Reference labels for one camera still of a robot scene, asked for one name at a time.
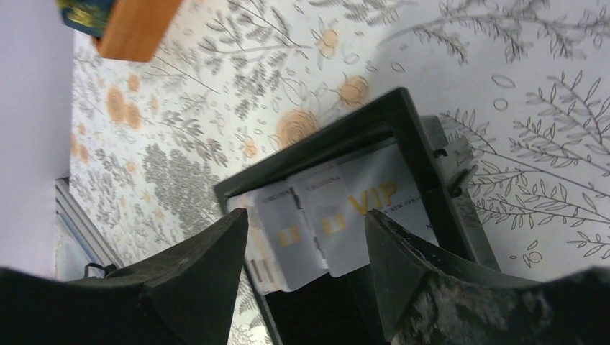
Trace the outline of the black plastic card box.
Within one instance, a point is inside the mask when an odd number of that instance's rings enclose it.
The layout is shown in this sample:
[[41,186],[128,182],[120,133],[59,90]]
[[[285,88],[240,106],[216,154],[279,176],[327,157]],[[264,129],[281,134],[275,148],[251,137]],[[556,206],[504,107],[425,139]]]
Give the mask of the black plastic card box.
[[365,236],[380,211],[459,257],[497,269],[468,194],[466,139],[395,88],[215,185],[249,217],[245,274],[272,344],[384,342]]

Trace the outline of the floral table mat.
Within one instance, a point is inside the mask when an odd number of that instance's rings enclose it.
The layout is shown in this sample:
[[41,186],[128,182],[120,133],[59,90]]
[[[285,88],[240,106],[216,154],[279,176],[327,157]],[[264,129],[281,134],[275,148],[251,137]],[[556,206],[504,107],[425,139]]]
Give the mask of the floral table mat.
[[213,188],[396,87],[478,161],[505,273],[609,266],[607,1],[185,1],[148,63],[76,35],[70,191],[119,266],[221,216]]

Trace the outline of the green patterned rolled sock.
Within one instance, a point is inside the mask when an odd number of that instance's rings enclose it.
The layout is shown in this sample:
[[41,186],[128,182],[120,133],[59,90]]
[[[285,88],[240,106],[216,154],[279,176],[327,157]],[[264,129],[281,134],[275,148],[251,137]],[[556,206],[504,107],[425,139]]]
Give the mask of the green patterned rolled sock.
[[107,26],[114,0],[56,0],[65,26],[95,38],[101,38]]

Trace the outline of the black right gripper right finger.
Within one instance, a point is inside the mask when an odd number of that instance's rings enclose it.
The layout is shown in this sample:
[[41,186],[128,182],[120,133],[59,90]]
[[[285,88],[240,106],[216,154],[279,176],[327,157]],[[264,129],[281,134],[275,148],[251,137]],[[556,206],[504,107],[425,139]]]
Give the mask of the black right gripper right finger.
[[392,344],[607,344],[609,269],[548,282],[506,275],[365,217],[370,268]]

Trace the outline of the white card stack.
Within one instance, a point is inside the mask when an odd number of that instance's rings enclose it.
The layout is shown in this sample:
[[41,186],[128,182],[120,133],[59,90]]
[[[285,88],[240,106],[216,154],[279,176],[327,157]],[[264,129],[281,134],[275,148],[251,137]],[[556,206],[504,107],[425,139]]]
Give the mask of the white card stack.
[[437,240],[396,144],[376,144],[325,162],[236,195],[227,206],[247,211],[246,264],[264,295],[366,266],[364,220],[373,209],[430,243]]

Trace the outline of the orange compartment tray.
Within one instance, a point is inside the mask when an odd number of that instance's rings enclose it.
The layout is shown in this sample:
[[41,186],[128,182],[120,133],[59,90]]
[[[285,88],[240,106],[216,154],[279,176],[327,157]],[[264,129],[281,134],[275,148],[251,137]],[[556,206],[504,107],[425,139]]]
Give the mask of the orange compartment tray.
[[181,0],[115,1],[103,35],[92,42],[103,58],[146,63],[181,4]]

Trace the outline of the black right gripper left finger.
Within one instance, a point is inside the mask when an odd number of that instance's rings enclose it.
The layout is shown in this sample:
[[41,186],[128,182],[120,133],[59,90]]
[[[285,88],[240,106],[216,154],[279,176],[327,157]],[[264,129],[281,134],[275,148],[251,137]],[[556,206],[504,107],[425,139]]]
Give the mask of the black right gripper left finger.
[[3,344],[225,344],[247,242],[238,208],[104,278],[1,270]]

